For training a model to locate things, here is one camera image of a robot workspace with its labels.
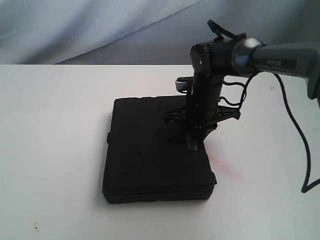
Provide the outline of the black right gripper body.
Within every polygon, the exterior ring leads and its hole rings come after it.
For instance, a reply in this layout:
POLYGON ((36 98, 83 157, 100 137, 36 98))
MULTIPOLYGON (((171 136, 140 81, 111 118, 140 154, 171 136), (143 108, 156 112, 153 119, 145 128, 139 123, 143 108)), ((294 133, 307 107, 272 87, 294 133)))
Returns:
POLYGON ((199 129, 201 125, 239 120, 240 110, 219 105, 224 75, 193 75, 193 84, 185 94, 185 106, 167 111, 165 122, 178 122, 185 127, 199 129))

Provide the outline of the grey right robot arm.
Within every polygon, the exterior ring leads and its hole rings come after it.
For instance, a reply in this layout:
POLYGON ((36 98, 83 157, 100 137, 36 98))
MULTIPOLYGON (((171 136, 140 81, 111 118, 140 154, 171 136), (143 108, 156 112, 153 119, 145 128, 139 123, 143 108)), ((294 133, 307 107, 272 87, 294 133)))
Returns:
POLYGON ((219 105, 226 76, 252 79, 268 72, 306 80, 307 96, 320 98, 319 42, 265 45, 252 37, 216 38, 194 45, 190 50, 194 74, 176 80, 177 91, 186 94, 184 107, 168 111, 166 122, 179 122, 193 140, 204 140, 219 122, 239 119, 247 93, 246 84, 239 103, 219 105))

